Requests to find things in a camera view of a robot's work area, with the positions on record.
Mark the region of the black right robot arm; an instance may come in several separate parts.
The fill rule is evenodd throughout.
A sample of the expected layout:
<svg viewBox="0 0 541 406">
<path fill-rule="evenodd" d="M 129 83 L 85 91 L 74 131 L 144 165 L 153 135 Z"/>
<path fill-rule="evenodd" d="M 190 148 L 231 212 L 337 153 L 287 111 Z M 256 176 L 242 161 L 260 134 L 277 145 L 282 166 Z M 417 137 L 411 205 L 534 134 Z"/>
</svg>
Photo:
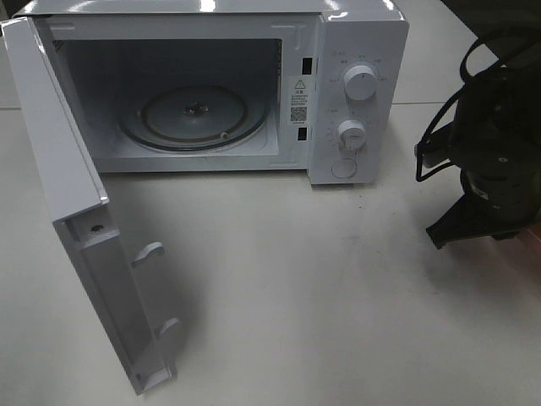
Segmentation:
<svg viewBox="0 0 541 406">
<path fill-rule="evenodd" d="M 540 221 L 540 61 L 510 61 L 540 43 L 540 30 L 511 27 L 480 36 L 468 49 L 500 39 L 521 44 L 471 74 L 435 114 L 415 146 L 415 178 L 460 169 L 462 197 L 426 232 L 438 249 L 458 240 L 511 239 Z"/>
</svg>

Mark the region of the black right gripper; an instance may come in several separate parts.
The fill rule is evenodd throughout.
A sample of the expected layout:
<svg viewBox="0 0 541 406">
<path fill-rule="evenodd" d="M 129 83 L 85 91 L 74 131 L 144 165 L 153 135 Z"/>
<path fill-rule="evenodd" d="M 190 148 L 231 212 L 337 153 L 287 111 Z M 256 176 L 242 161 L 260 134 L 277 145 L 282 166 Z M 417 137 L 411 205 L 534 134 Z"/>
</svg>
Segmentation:
<svg viewBox="0 0 541 406">
<path fill-rule="evenodd" d="M 417 169 L 461 169 L 464 195 L 426 228 L 438 250 L 465 239 L 509 239 L 538 221 L 540 144 L 531 136 L 494 126 L 443 126 L 424 132 L 415 157 Z"/>
</svg>

